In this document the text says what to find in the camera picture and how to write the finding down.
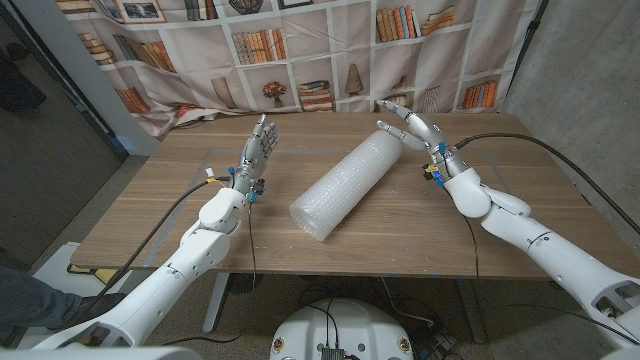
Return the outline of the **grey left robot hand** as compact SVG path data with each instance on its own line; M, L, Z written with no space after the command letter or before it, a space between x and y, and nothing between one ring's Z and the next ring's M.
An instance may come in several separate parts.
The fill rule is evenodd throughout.
M261 114L239 158L232 188L246 195L251 186L265 172L268 159L279 142L275 123L266 123Z

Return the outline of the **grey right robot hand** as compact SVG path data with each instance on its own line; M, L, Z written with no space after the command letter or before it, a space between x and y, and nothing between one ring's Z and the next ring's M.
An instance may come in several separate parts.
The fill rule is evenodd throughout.
M409 149L424 152L430 157L429 167L437 167L444 173L445 181L452 179L468 169L466 163L459 157L457 151L449 146L441 129L430 120L423 120L408 108L390 100L377 100L381 110L394 114L407 124L408 129L402 130L389 123L378 120L380 130L397 138Z

